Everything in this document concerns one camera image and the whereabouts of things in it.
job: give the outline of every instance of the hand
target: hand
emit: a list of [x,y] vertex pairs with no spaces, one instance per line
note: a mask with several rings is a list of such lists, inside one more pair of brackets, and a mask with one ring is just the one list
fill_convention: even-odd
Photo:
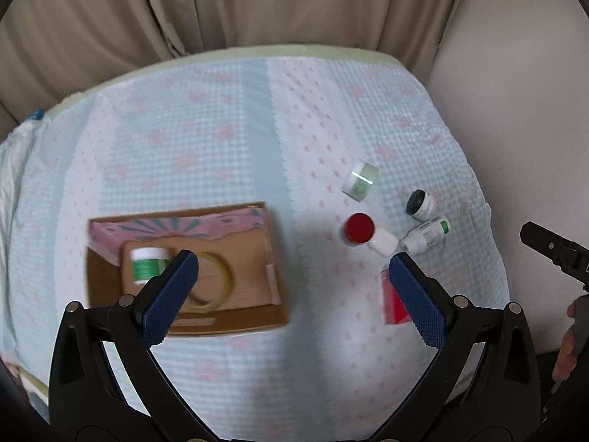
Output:
[[[576,301],[573,301],[573,303],[567,307],[567,316],[570,318],[575,317],[575,303]],[[560,352],[558,353],[558,358],[556,360],[556,364],[554,365],[553,380],[555,382],[558,382],[559,380],[567,380],[568,376],[575,368],[576,356],[572,354],[574,347],[575,336],[572,333],[572,326],[570,326],[562,338]]]

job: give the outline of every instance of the blue gripper pad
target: blue gripper pad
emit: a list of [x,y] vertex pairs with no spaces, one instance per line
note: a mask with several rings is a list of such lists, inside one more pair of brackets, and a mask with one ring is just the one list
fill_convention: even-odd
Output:
[[152,277],[141,289],[134,314],[145,347],[163,342],[197,278],[197,257],[182,250],[161,276]]
[[446,342],[453,316],[450,296],[438,281],[423,274],[406,253],[391,258],[389,281],[403,301],[423,342],[440,350]]

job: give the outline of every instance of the green bedsheet trim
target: green bedsheet trim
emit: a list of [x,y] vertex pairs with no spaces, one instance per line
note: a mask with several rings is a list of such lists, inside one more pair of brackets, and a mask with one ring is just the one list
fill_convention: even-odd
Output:
[[117,76],[109,81],[102,83],[90,90],[74,93],[73,95],[64,99],[61,103],[51,108],[47,115],[54,117],[64,109],[72,106],[80,101],[82,98],[96,93],[103,88],[121,81],[128,81],[137,76],[149,75],[158,71],[177,68],[185,64],[193,63],[209,63],[214,61],[222,61],[234,58],[253,58],[253,57],[272,57],[272,56],[310,56],[315,58],[324,58],[331,60],[355,60],[366,63],[384,63],[384,64],[401,64],[397,58],[378,53],[375,51],[361,50],[358,48],[342,48],[339,46],[327,45],[268,45],[268,46],[248,46],[245,48],[229,48],[215,51],[207,51],[199,53],[198,55],[185,56],[183,58],[176,58],[161,63],[152,64],[130,73]]

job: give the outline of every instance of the yellow tape roll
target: yellow tape roll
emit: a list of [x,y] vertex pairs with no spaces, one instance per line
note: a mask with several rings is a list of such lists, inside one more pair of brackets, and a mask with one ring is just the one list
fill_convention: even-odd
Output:
[[229,267],[227,261],[225,261],[225,259],[223,259],[221,256],[213,253],[196,253],[196,257],[199,261],[206,260],[215,266],[215,268],[221,274],[223,290],[217,299],[203,304],[199,304],[200,300],[198,299],[198,297],[196,297],[194,294],[192,294],[192,292],[190,292],[190,311],[197,313],[211,312],[215,309],[218,309],[223,303],[225,303],[226,300],[228,300],[229,295],[235,287],[235,278],[233,276],[233,271],[231,270],[231,267]]

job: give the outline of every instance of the black lid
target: black lid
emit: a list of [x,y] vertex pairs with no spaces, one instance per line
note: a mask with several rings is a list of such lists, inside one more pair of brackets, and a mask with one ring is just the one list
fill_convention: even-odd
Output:
[[425,200],[425,191],[422,189],[414,190],[407,201],[407,214],[414,215],[423,204],[423,200]]

